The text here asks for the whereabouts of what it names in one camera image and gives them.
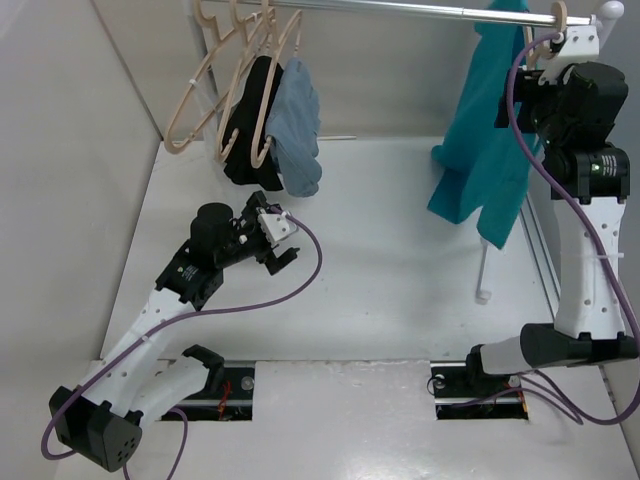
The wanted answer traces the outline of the teal t shirt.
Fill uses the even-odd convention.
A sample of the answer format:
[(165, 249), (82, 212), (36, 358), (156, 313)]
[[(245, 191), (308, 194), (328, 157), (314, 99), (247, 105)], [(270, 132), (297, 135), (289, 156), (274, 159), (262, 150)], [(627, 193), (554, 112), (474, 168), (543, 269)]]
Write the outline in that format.
[(428, 210), (460, 224), (479, 211), (479, 235), (502, 249), (528, 190), (530, 163), (513, 132), (494, 126), (514, 59), (525, 46), (523, 28), (478, 23), (479, 35), (444, 140), (431, 151), (444, 173)]

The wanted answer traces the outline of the grey blue garment on hanger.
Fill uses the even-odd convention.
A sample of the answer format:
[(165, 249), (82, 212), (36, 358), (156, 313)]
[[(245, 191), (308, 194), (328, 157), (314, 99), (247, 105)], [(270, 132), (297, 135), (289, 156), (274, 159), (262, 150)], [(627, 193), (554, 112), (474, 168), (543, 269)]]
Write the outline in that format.
[(308, 198), (319, 191), (320, 125), (318, 92), (306, 65), (293, 57), (285, 66), (265, 125), (265, 134), (272, 138), (272, 161), (293, 197)]

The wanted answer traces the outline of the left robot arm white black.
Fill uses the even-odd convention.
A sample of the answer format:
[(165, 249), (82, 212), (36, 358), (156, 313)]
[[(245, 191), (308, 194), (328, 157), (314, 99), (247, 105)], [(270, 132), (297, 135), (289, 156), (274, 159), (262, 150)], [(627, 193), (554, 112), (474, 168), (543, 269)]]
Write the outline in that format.
[(108, 472), (126, 466), (143, 432), (186, 397), (212, 396), (222, 387), (223, 358), (200, 345), (187, 348), (162, 374), (157, 361), (180, 322), (204, 315), (204, 306), (222, 286), (225, 269), (255, 259), (272, 275), (297, 257), (291, 247), (275, 250), (301, 223), (254, 192), (239, 216), (223, 203), (201, 206), (187, 240), (159, 275), (137, 319), (79, 385), (59, 387), (49, 400), (51, 421), (41, 452), (55, 436), (67, 447)]

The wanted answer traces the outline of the black garment on hanger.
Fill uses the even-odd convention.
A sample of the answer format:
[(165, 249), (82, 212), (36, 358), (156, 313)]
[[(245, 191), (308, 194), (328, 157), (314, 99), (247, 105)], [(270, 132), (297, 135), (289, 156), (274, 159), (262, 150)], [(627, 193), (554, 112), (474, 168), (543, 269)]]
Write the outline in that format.
[(244, 92), (230, 116), (223, 137), (226, 144), (235, 129), (238, 136), (224, 166), (225, 175), (236, 185), (260, 185), (266, 191), (281, 191), (283, 185), (268, 153), (258, 169), (251, 166), (251, 146), (272, 58), (259, 56), (249, 71)]

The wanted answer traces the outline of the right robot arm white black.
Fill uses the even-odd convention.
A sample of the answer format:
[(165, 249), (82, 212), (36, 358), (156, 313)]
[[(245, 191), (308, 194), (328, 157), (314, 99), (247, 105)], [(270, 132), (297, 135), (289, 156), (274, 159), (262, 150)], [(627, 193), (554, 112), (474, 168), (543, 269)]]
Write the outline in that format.
[(639, 337), (627, 334), (611, 284), (631, 167), (607, 137), (628, 92), (620, 70), (597, 62), (570, 65), (555, 82), (540, 70), (507, 76), (495, 125), (516, 125), (543, 143), (542, 176), (551, 183), (563, 247), (561, 293), (552, 322), (529, 323), (516, 337), (471, 349), (462, 369), (471, 392), (534, 369), (638, 358)]

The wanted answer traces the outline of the beige hanger leftmost on rail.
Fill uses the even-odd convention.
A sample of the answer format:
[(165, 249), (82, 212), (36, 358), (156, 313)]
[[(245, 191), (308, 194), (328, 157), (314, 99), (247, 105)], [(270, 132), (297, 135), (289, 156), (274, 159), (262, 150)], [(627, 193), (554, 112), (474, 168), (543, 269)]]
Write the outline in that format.
[[(186, 90), (170, 117), (164, 133), (164, 147), (174, 155), (182, 153), (200, 136), (205, 137), (206, 129), (214, 126), (214, 118), (225, 96), (218, 91), (212, 66), (216, 57), (236, 34), (234, 28), (231, 28), (227, 33), (222, 33), (217, 17), (215, 15), (207, 16), (203, 12), (201, 1), (183, 1), (182, 5), (194, 39), (196, 52), (200, 56), (200, 63), (188, 80)], [(177, 139), (175, 137), (176, 127), (180, 123), (186, 107), (191, 104), (198, 107), (200, 119), (183, 139)]]

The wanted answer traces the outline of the metal clothes rail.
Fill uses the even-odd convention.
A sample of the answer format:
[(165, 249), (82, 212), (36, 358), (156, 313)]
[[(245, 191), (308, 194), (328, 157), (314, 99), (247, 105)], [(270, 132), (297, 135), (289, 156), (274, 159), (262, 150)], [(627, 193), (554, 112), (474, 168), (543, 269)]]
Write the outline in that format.
[(552, 14), (535, 14), (465, 7), (436, 6), (397, 1), (270, 1), (276, 7), (365, 13), (393, 13), (412, 17), (443, 18), (491, 24), (513, 24), (532, 27), (557, 27), (561, 22)]

